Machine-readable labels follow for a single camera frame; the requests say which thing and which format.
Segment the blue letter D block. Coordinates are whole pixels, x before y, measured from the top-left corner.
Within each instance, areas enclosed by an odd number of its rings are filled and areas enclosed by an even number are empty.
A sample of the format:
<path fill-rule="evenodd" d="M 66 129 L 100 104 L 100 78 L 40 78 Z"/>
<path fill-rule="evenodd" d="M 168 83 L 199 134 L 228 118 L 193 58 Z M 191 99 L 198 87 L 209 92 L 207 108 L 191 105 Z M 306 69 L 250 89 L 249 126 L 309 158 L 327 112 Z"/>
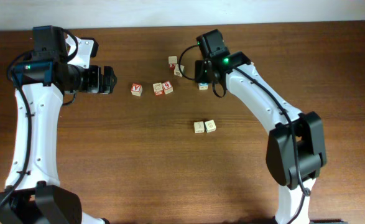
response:
<path fill-rule="evenodd" d="M 198 84 L 198 89 L 199 90 L 207 90 L 208 89 L 208 83 L 199 83 Z"/>

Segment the red number 6 block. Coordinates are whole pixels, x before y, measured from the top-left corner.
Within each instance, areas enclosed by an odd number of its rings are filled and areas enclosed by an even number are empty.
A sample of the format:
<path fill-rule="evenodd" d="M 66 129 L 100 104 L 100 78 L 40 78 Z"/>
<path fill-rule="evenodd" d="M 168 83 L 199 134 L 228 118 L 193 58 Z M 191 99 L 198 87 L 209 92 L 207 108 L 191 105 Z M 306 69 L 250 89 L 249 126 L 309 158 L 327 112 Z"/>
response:
<path fill-rule="evenodd" d="M 173 86 L 169 81 L 162 83 L 162 88 L 166 95 L 173 92 Z"/>

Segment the green sided wooden block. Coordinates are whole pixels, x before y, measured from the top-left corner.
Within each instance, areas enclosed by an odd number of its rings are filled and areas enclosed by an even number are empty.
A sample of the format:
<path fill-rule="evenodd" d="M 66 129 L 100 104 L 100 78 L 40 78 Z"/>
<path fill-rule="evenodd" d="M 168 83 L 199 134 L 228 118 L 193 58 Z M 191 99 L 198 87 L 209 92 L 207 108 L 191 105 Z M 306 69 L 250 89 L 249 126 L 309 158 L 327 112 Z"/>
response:
<path fill-rule="evenodd" d="M 209 121 L 205 121 L 204 124 L 205 124 L 205 130 L 207 133 L 210 133 L 210 132 L 213 132 L 216 130 L 215 121 L 213 119 L 209 120 Z"/>

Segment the number 1 wooden block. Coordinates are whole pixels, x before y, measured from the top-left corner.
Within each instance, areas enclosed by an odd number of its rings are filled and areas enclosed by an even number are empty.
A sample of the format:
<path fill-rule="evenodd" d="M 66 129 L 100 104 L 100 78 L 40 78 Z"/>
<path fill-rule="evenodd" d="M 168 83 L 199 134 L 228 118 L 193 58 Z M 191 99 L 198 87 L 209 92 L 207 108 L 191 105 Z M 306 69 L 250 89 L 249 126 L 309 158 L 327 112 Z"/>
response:
<path fill-rule="evenodd" d="M 195 134 L 204 133 L 205 132 L 205 124 L 204 124 L 203 121 L 194 122 L 193 125 L 194 125 Z"/>

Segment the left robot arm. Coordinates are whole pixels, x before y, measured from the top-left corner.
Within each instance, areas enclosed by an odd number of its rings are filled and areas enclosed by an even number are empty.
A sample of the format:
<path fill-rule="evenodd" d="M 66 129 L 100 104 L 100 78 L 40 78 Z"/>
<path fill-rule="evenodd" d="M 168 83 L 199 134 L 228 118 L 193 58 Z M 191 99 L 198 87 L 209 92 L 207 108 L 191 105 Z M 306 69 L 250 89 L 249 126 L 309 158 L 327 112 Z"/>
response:
<path fill-rule="evenodd" d="M 14 155 L 0 192 L 1 223 L 105 223 L 85 213 L 77 194 L 60 185 L 57 125 L 65 95 L 111 94 L 117 78 L 110 66 L 92 65 L 91 37 L 56 26 L 33 28 L 34 48 L 18 55 L 6 76 L 15 89 Z"/>

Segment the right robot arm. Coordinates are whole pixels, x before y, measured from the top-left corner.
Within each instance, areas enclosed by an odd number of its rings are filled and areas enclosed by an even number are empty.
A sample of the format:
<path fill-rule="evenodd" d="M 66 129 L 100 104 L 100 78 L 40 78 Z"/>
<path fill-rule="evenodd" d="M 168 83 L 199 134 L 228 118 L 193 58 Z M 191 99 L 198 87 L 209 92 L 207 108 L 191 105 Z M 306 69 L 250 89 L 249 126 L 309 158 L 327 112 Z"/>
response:
<path fill-rule="evenodd" d="M 285 101 L 260 76 L 242 52 L 231 54 L 217 29 L 196 38 L 202 60 L 195 63 L 195 81 L 220 84 L 239 98 L 268 135 L 266 165 L 279 185 L 279 202 L 272 223 L 311 223 L 310 196 L 326 165 L 322 120 Z"/>

